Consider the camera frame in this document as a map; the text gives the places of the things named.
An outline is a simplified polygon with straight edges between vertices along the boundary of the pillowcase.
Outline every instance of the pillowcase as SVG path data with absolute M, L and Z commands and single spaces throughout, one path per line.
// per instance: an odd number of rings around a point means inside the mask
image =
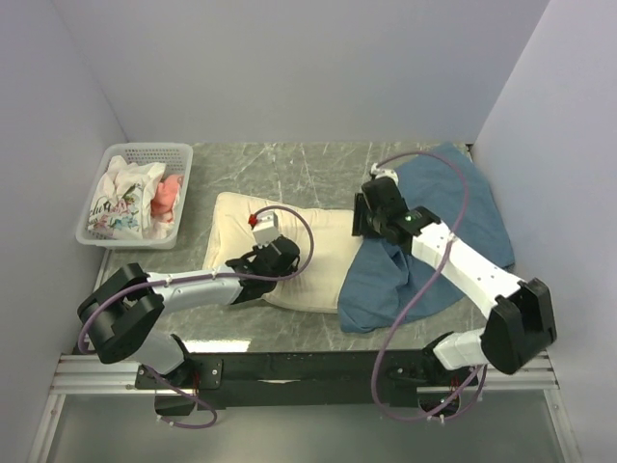
M 203 268 L 212 268 L 250 252 L 255 245 L 249 215 L 267 205 L 286 205 L 236 193 L 221 193 L 214 205 L 212 230 Z M 307 269 L 298 277 L 277 283 L 262 296 L 270 304 L 294 311 L 336 313 L 338 295 L 347 271 L 362 244 L 351 235 L 354 212 L 351 210 L 301 209 L 310 225 L 315 250 Z M 279 230 L 300 248 L 300 263 L 309 253 L 309 236 L 291 214 L 275 210 Z

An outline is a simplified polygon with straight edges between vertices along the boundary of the gray marble surface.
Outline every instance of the gray marble surface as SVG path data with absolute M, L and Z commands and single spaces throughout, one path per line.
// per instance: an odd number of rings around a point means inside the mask
M 195 145 L 175 248 L 114 251 L 105 262 L 105 278 L 129 262 L 139 262 L 146 271 L 201 269 L 219 193 L 230 191 L 299 207 L 351 209 L 354 194 L 373 162 L 430 147 L 417 143 Z M 480 311 L 463 299 L 441 313 L 402 326 L 390 348 L 421 348 L 444 332 L 467 331 L 483 324 Z M 335 314 L 294 312 L 264 301 L 172 313 L 162 316 L 156 328 L 176 333 L 194 351 L 261 352 L 377 349 L 387 331 L 345 334 Z

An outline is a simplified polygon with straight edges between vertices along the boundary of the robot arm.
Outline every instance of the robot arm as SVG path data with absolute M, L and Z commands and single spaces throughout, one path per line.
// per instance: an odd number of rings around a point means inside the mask
M 513 374 L 556 339 L 549 289 L 537 279 L 525 282 L 453 235 L 424 207 L 409 210 L 386 170 L 356 195 L 353 235 L 384 237 L 404 252 L 437 268 L 452 241 L 442 274 L 461 289 L 487 318 L 483 329 L 446 334 L 427 349 L 448 370 L 490 363 Z
M 248 277 L 283 277 L 297 269 L 300 250 L 279 233 L 274 212 L 252 216 L 250 225 L 257 243 L 253 250 L 215 269 L 146 273 L 139 264 L 132 263 L 112 275 L 79 307 L 77 312 L 82 322 L 103 302 L 130 286 L 167 283 L 138 289 L 100 314 L 89 330 L 100 361 L 112 364 L 130 358 L 153 367 L 173 383 L 181 383 L 190 372 L 188 352 L 178 337 L 152 329 L 159 316 L 205 304 L 232 305 L 256 299 L 272 291 L 276 282 Z

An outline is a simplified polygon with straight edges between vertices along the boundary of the plastic basket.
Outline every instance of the plastic basket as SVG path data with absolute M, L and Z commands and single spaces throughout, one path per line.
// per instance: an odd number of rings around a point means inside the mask
M 116 155 L 122 156 L 126 162 L 136 162 L 139 165 L 149 164 L 150 162 L 164 162 L 166 167 L 163 177 L 171 174 L 184 176 L 182 188 L 180 188 L 180 199 L 175 210 L 174 228 L 169 236 L 162 239 L 113 239 L 88 230 L 88 215 L 94 190 L 100 178 L 107 171 L 110 159 Z M 177 240 L 177 231 L 180 226 L 180 219 L 182 218 L 182 209 L 186 199 L 192 160 L 193 149 L 181 143 L 124 143 L 109 147 L 105 150 L 103 158 L 100 160 L 88 200 L 81 212 L 79 225 L 77 225 L 75 233 L 77 241 L 81 244 L 100 246 L 107 249 L 172 249 Z

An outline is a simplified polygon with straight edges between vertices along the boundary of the white wall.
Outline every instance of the white wall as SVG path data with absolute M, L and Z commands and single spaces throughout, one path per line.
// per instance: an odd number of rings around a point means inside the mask
M 134 141 L 473 141 L 548 0 L 53 0 Z
M 586 462 L 615 461 L 617 2 L 552 0 L 475 145 L 517 266 L 551 288 L 550 350 Z
M 100 252 L 74 227 L 104 149 L 124 136 L 48 0 L 0 14 L 0 449 L 24 461 Z

